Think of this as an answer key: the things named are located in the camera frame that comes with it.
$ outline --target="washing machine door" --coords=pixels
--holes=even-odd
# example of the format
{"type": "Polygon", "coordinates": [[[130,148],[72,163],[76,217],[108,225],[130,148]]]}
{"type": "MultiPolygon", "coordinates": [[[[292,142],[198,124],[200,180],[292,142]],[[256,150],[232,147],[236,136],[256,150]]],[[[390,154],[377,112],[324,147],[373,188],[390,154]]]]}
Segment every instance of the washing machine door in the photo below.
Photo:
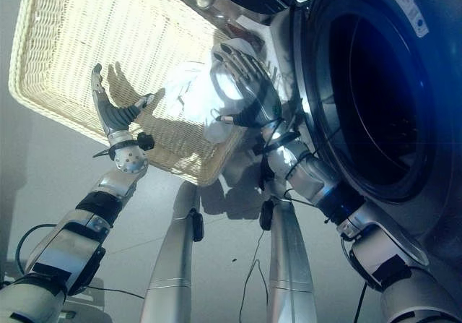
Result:
{"type": "Polygon", "coordinates": [[[292,33],[321,157],[462,273],[462,0],[312,0],[292,33]]]}

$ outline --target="silver metal panel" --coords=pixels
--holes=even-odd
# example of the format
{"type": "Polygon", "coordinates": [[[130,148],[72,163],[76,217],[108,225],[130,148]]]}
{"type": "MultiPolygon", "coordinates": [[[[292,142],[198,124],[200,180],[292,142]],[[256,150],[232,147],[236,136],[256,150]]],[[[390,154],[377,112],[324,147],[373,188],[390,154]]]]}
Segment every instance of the silver metal panel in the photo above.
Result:
{"type": "Polygon", "coordinates": [[[275,202],[267,322],[317,322],[313,281],[291,202],[275,202]]]}

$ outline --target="wicker basket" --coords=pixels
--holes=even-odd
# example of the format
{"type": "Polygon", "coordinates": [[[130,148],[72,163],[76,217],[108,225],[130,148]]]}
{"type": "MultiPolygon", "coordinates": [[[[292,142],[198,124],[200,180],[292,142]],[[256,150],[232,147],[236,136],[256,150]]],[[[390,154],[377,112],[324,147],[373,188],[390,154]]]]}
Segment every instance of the wicker basket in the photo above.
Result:
{"type": "MultiPolygon", "coordinates": [[[[28,108],[107,144],[90,89],[103,65],[111,101],[127,106],[157,92],[182,61],[205,61],[226,36],[180,0],[22,0],[9,90],[28,108]]],[[[195,184],[211,184],[243,134],[214,145],[203,125],[172,116],[161,92],[130,131],[152,134],[152,165],[195,184]]]]}

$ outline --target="washing machine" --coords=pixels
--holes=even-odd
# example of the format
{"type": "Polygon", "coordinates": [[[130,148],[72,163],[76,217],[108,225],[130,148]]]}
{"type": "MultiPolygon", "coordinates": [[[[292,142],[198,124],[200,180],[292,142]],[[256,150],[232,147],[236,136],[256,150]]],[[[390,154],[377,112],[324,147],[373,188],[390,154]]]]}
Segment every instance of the washing machine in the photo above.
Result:
{"type": "Polygon", "coordinates": [[[184,1],[263,49],[306,141],[462,305],[462,0],[184,1]]]}

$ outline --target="washing machine drum opening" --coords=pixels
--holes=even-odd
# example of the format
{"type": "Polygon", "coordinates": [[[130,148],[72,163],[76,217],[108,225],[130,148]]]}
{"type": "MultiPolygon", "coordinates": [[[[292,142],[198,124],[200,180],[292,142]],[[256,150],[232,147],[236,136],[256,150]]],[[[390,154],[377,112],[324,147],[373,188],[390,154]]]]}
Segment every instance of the washing machine drum opening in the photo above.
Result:
{"type": "Polygon", "coordinates": [[[434,147],[434,103],[416,35],[378,0],[320,3],[302,33],[311,43],[302,48],[308,100],[322,134],[315,142],[329,139],[323,158],[370,196],[409,200],[425,184],[434,147]]]}
{"type": "Polygon", "coordinates": [[[390,43],[366,19],[331,23],[329,64],[336,113],[326,113],[332,144],[346,165],[372,184],[395,184],[417,156],[417,115],[411,88],[390,43]]]}

